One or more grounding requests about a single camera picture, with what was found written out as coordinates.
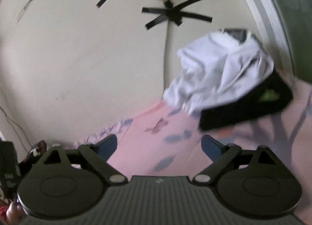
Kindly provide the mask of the black garment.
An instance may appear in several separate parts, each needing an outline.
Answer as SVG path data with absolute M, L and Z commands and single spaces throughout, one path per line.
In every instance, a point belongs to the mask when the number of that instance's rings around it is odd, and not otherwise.
M 198 128 L 211 129 L 255 120 L 281 112 L 293 100 L 293 93 L 276 71 L 235 102 L 201 111 Z

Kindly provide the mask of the white cloth garment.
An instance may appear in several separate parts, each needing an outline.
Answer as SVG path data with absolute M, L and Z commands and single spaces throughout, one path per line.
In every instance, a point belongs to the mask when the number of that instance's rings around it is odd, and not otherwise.
M 238 101 L 274 70 L 273 58 L 247 29 L 221 29 L 180 48 L 181 73 L 164 101 L 189 113 Z

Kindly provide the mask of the black patterned clothing pile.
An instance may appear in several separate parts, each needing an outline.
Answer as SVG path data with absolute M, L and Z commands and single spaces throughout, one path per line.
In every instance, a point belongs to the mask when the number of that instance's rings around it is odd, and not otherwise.
M 17 153 L 11 141 L 1 141 L 1 190 L 6 199 L 17 195 L 19 183 L 47 151 L 44 140 L 36 143 L 23 161 L 17 160 Z

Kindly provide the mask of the pink floral bed sheet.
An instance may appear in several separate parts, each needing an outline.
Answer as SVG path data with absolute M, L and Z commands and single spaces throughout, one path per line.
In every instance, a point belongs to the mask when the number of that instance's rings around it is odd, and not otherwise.
M 293 100 L 284 111 L 208 132 L 222 144 L 254 150 L 268 146 L 302 185 L 296 216 L 311 224 L 311 85 L 280 72 Z M 133 118 L 121 120 L 74 143 L 95 144 L 115 134 L 118 145 L 109 163 L 127 177 L 133 175 L 194 177 L 210 164 L 201 149 L 199 114 L 159 102 Z

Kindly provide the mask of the white door frame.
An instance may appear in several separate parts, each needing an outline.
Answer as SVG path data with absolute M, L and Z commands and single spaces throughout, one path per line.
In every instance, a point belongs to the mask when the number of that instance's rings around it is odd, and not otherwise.
M 260 33 L 265 50 L 277 68 L 294 75 L 291 53 L 279 14 L 272 0 L 245 0 Z

